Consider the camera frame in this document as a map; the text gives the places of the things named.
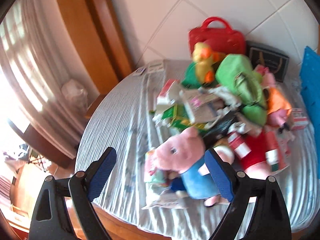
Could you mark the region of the pink tissue pack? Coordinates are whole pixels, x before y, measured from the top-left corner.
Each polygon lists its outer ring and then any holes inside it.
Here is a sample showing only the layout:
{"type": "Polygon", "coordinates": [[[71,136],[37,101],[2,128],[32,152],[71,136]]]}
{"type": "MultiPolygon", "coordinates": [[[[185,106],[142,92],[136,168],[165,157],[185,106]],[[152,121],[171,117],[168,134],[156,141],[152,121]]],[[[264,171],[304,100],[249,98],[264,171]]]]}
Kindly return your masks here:
{"type": "Polygon", "coordinates": [[[292,121],[291,129],[294,131],[304,129],[309,124],[309,120],[301,108],[293,108],[290,118],[292,121]]]}

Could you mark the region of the pink pig blue body plush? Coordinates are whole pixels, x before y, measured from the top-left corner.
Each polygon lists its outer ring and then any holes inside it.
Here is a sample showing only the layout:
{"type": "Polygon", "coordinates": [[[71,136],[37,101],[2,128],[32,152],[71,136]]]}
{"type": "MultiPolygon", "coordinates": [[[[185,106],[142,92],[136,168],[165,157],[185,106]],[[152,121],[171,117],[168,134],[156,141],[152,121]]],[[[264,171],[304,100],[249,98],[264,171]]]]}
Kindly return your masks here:
{"type": "Polygon", "coordinates": [[[206,207],[228,202],[225,200],[210,174],[201,174],[206,151],[203,139],[195,127],[188,127],[170,137],[155,151],[155,165],[164,171],[179,173],[189,197],[204,200],[206,207]]]}

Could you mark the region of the orange plush toy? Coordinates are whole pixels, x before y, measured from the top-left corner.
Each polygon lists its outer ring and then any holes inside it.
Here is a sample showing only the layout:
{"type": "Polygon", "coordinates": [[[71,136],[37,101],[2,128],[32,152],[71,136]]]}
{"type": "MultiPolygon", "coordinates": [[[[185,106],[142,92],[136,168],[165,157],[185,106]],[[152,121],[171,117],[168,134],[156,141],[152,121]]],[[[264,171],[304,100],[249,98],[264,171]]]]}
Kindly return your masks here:
{"type": "Polygon", "coordinates": [[[264,88],[267,103],[267,124],[282,127],[292,112],[292,106],[276,87],[264,88]]]}

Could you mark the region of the striped light blue tablecloth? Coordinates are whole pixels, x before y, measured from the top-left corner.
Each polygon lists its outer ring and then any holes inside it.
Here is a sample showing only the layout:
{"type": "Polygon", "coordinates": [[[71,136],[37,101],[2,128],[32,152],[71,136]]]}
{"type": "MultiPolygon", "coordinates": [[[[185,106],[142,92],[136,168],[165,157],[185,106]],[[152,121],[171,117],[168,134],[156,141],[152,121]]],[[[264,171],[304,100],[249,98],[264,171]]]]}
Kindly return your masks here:
{"type": "MultiPolygon", "coordinates": [[[[107,213],[138,228],[172,239],[208,239],[227,206],[206,208],[201,200],[187,198],[186,209],[147,209],[146,195],[161,190],[143,181],[144,155],[170,137],[157,129],[149,114],[168,79],[181,79],[187,60],[166,60],[157,73],[129,75],[104,98],[81,138],[75,169],[85,170],[112,147],[117,162],[101,195],[95,200],[107,213]]],[[[291,229],[307,228],[319,211],[319,179],[313,126],[294,131],[289,166],[276,175],[290,217],[291,229]]]]}

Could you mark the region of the green plush toy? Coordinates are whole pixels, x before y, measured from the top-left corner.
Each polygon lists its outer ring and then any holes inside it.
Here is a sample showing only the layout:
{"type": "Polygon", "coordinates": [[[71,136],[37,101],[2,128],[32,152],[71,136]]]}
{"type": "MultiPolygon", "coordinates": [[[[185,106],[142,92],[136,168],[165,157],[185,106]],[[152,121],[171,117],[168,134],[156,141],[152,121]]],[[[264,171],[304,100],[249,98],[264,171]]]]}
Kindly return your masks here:
{"type": "Polygon", "coordinates": [[[215,77],[220,85],[240,98],[240,111],[249,121],[259,126],[266,124],[266,99],[248,57],[242,54],[227,55],[221,61],[215,77]]]}

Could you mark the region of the blue plastic storage crate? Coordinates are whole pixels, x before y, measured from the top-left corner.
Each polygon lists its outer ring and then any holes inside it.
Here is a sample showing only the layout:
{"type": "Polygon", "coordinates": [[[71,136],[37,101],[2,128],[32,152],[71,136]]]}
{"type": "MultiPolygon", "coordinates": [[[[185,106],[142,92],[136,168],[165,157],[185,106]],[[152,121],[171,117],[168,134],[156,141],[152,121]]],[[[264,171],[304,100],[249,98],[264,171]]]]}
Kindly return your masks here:
{"type": "Polygon", "coordinates": [[[302,66],[300,69],[300,79],[302,82],[301,95],[313,124],[315,131],[315,144],[318,159],[319,177],[319,124],[320,124],[320,71],[319,55],[309,46],[304,49],[302,66]]]}

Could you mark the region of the black gift box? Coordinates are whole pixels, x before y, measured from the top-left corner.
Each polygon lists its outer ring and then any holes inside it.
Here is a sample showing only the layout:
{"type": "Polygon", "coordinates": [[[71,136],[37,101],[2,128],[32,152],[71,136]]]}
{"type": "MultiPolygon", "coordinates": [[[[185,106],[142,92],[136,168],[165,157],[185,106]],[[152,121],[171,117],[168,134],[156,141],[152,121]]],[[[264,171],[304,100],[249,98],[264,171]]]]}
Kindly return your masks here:
{"type": "Polygon", "coordinates": [[[276,81],[284,81],[290,59],[283,51],[262,43],[247,41],[246,55],[253,68],[261,64],[274,74],[276,81]]]}

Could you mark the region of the yellow duck plush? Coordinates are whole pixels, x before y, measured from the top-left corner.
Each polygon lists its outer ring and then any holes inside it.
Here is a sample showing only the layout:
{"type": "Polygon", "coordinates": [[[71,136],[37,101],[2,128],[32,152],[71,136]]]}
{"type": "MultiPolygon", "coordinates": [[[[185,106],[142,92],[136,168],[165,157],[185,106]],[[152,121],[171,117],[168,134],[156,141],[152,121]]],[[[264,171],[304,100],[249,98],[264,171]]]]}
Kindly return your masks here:
{"type": "Polygon", "coordinates": [[[213,51],[204,42],[197,42],[194,45],[192,59],[195,63],[195,74],[200,84],[210,84],[214,81],[215,70],[213,65],[222,61],[225,57],[225,53],[213,51]]]}

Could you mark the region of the red toy suitcase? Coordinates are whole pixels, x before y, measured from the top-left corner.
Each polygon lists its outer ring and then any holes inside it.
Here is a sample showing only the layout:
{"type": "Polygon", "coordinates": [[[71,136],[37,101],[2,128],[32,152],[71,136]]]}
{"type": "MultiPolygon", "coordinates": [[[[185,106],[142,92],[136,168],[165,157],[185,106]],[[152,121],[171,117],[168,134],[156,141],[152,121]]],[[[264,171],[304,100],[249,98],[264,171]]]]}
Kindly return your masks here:
{"type": "Polygon", "coordinates": [[[189,31],[189,50],[192,54],[195,44],[202,42],[213,51],[225,54],[246,53],[246,40],[242,32],[235,30],[220,17],[209,17],[201,26],[189,31]]]}

